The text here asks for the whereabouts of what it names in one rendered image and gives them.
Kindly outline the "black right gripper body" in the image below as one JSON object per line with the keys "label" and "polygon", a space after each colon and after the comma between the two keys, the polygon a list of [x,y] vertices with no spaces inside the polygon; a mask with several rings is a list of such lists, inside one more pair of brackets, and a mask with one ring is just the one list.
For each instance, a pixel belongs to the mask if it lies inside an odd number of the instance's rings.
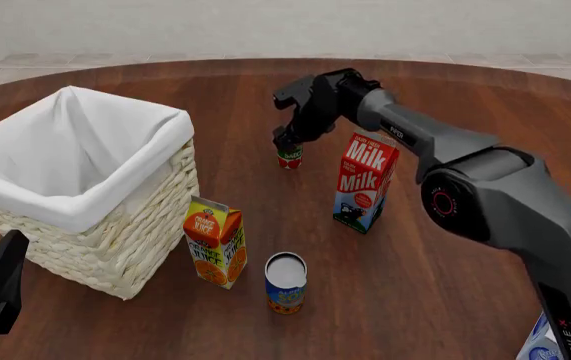
{"label": "black right gripper body", "polygon": [[338,117],[336,101],[309,99],[295,106],[287,134],[294,144],[313,142],[332,131]]}

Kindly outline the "orange juice carton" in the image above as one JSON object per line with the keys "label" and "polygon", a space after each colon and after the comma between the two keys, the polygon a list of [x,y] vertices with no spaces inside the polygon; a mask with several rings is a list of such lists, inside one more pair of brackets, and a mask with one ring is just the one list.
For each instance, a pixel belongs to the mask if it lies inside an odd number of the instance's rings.
{"label": "orange juice carton", "polygon": [[242,212],[193,196],[183,230],[198,277],[231,289],[248,261]]}

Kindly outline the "tomato sauce can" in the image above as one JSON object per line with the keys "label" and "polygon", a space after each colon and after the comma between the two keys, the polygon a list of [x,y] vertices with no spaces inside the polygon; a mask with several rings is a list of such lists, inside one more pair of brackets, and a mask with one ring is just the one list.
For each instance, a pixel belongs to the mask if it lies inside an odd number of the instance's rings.
{"label": "tomato sauce can", "polygon": [[291,151],[277,151],[279,166],[283,169],[296,169],[302,164],[303,145],[294,146]]}

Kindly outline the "white cloth basket liner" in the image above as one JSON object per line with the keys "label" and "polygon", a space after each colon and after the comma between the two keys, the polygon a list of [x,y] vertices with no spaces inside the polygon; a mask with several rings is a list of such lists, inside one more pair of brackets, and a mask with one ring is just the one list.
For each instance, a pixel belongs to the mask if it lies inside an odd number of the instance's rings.
{"label": "white cloth basket liner", "polygon": [[193,136],[186,110],[64,87],[0,121],[0,209],[83,232]]}

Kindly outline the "blue and white food box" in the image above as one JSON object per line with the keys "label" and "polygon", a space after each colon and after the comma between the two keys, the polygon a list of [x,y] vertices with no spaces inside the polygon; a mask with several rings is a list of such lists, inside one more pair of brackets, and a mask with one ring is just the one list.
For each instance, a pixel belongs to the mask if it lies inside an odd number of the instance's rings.
{"label": "blue and white food box", "polygon": [[563,360],[544,313],[541,313],[515,360]]}

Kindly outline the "alphabet soup can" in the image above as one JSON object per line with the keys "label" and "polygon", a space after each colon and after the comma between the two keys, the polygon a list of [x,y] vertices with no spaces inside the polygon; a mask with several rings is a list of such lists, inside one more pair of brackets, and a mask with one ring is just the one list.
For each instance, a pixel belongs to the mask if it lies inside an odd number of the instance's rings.
{"label": "alphabet soup can", "polygon": [[308,268],[293,252],[274,254],[265,263],[267,302],[277,314],[295,314],[302,308],[307,290]]}

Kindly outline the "red and white milk carton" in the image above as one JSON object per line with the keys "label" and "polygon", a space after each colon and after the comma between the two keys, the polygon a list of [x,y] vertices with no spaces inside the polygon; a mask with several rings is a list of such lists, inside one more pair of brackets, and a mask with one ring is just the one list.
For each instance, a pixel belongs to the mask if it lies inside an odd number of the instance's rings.
{"label": "red and white milk carton", "polygon": [[399,149],[391,138],[354,131],[340,161],[333,218],[368,233],[383,211],[398,158]]}

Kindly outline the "white wicker basket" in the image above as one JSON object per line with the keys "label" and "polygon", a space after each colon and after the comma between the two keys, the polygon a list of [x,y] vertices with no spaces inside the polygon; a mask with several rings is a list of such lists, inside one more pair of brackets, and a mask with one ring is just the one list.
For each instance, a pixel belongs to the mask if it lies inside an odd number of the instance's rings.
{"label": "white wicker basket", "polygon": [[27,260],[55,275],[132,299],[178,245],[191,198],[199,194],[195,146],[185,143],[168,161],[169,172],[133,210],[119,205],[83,233],[70,233],[0,209],[0,234],[20,230]]}

